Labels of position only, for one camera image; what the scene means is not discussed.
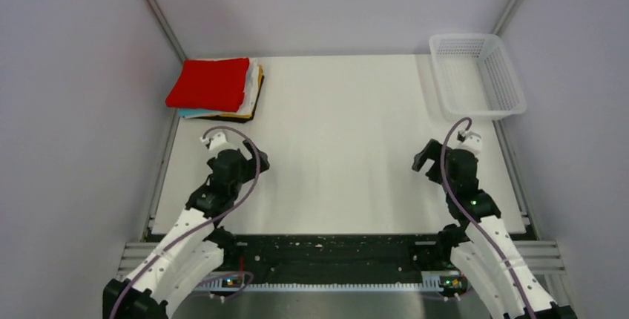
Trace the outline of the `red t-shirt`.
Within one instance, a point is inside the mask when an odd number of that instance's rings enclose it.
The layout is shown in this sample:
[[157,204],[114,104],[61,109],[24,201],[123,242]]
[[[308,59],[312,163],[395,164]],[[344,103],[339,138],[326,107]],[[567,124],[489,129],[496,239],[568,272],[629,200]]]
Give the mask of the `red t-shirt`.
[[186,60],[165,104],[169,108],[238,111],[245,99],[250,66],[247,58]]

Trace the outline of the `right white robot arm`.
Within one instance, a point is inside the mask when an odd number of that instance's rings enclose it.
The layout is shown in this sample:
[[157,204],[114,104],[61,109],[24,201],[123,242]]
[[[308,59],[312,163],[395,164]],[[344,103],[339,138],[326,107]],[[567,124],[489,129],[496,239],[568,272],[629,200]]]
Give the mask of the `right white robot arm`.
[[518,250],[493,198],[481,188],[478,134],[461,131],[456,148],[430,139],[414,156],[412,170],[426,172],[443,188],[454,224],[438,232],[435,259],[445,269],[462,273],[492,318],[576,318],[538,282]]

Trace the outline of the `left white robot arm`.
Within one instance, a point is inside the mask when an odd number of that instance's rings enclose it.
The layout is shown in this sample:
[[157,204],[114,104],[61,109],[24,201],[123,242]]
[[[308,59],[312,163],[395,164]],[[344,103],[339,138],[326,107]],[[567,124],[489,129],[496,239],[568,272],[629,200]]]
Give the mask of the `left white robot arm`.
[[200,140],[210,154],[210,174],[151,253],[105,286],[104,318],[170,318],[208,274],[237,262],[233,238],[219,224],[251,196],[270,168],[268,156],[229,126],[211,127]]

